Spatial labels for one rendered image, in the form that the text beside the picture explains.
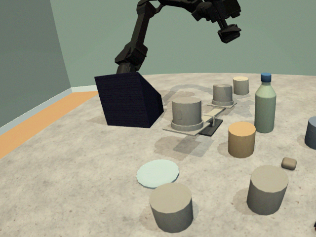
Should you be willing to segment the beige balance beam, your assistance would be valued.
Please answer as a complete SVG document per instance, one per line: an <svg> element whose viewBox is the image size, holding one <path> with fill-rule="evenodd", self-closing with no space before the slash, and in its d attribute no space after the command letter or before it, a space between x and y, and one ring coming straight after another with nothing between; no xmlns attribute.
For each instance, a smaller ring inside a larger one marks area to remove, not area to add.
<svg viewBox="0 0 316 237"><path fill-rule="evenodd" d="M237 102L216 102L212 99L212 102L208 103L207 106L213 106L216 108L202 116L200 124L191 126L181 126L174 124L172 119L171 124L164 127L163 130L180 133L184 135L196 136L197 134L200 134L212 137L217 128L223 122L222 119L216 119L215 117L218 116L218 114L222 113L226 108L232 108L235 104L237 104Z"/></svg>

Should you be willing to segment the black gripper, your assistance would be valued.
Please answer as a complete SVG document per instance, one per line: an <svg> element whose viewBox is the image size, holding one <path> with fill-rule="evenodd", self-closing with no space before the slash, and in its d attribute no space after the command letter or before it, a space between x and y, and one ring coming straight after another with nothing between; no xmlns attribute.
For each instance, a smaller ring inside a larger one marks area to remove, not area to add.
<svg viewBox="0 0 316 237"><path fill-rule="evenodd" d="M228 15L222 0L205 0L206 2L200 9L207 21L218 22L221 28L217 33L223 43L231 42L240 36L241 29L236 24L227 25L225 17ZM221 2L220 2L221 1ZM222 4L221 4L222 3Z"/></svg>

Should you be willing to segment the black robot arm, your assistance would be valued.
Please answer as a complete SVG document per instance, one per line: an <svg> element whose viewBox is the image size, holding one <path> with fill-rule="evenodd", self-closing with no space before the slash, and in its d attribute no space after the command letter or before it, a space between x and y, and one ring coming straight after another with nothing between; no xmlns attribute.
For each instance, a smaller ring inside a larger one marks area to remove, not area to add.
<svg viewBox="0 0 316 237"><path fill-rule="evenodd" d="M136 72L140 69L148 51L148 48L143 43L149 19L159 13L163 6L168 5L184 8L199 21L201 18L205 18L200 8L206 2L211 2L205 0L204 2L202 0L158 0L160 5L155 8L149 1L153 0L140 0L137 4L138 19L131 41L124 46L124 49L115 58L115 63L119 65L116 74ZM228 13L225 19L240 16L241 9L237 0L222 0L222 2Z"/></svg>

